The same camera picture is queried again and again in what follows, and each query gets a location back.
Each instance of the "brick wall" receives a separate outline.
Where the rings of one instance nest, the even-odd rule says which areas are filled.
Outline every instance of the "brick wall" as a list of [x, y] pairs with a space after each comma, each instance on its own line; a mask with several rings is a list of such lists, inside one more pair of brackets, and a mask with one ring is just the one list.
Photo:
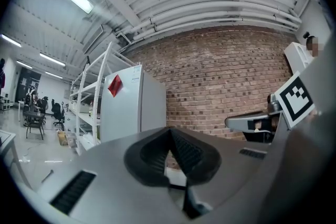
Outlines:
[[126, 54], [167, 88], [167, 125], [243, 138], [228, 116], [266, 108], [291, 74], [283, 49], [295, 36], [252, 26], [212, 27], [157, 40]]

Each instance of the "table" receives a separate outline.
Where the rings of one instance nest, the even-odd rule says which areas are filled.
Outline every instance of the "table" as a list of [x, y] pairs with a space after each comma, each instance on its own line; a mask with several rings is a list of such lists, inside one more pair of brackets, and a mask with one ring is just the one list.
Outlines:
[[19, 121], [20, 121], [20, 108], [21, 108], [21, 104], [25, 105], [24, 101], [19, 101]]
[[38, 112], [33, 112], [33, 111], [25, 111], [25, 112], [23, 112], [23, 116], [28, 117], [28, 118], [34, 118], [34, 119], [38, 120], [38, 122], [35, 122], [33, 119], [28, 119], [27, 120], [26, 138], [27, 138], [27, 134], [28, 134], [28, 128], [29, 128], [29, 132], [31, 132], [32, 127], [33, 127], [33, 128], [39, 128], [41, 136], [42, 136], [42, 140], [43, 140], [41, 127], [42, 127], [42, 130], [43, 130], [42, 121], [43, 121], [43, 118], [44, 118], [45, 114], [38, 113]]
[[0, 137], [2, 141], [2, 145], [0, 146], [0, 155], [2, 157], [5, 157], [6, 153], [8, 150], [11, 148], [13, 152], [13, 158], [14, 162], [16, 163], [17, 169], [19, 170], [19, 173], [22, 177], [23, 182], [29, 187], [32, 188], [26, 178], [25, 173], [22, 170], [21, 164], [19, 162], [19, 158], [17, 156], [16, 148], [15, 148], [15, 143], [14, 143], [14, 138], [15, 134], [14, 133], [8, 133], [5, 131], [0, 130]]

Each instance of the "red sticker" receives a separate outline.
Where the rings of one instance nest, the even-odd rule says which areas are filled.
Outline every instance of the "red sticker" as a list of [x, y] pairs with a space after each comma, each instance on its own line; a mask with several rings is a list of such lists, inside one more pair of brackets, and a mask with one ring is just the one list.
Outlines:
[[113, 97], [116, 97], [118, 90], [122, 86], [121, 79], [119, 75], [116, 75], [116, 77], [112, 80], [111, 84], [109, 85], [108, 89], [112, 93]]

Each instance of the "white refrigerator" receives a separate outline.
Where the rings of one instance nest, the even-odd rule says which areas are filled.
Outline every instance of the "white refrigerator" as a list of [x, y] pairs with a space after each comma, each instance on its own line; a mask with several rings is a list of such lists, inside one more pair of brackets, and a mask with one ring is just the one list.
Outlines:
[[[113, 97], [108, 89], [119, 75], [121, 87]], [[100, 139], [107, 142], [166, 126], [166, 88], [143, 71], [130, 67], [105, 78], [101, 110]]]

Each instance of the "floor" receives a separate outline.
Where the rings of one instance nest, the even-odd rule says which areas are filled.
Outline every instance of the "floor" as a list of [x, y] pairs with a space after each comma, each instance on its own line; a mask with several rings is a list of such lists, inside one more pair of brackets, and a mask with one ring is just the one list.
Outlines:
[[[15, 133], [15, 146], [20, 159], [21, 166], [33, 190], [37, 190], [42, 180], [50, 173], [69, 163], [76, 158], [77, 153], [68, 146], [61, 146], [58, 142], [57, 128], [54, 127], [54, 118], [50, 115], [46, 116], [46, 124], [44, 125], [44, 140], [41, 138], [39, 129], [31, 129], [28, 131], [23, 126], [23, 117], [18, 121], [18, 110], [11, 108], [0, 114], [0, 129]], [[5, 164], [9, 168], [15, 180], [22, 181], [16, 164], [11, 165], [12, 152], [9, 151], [5, 156]]]

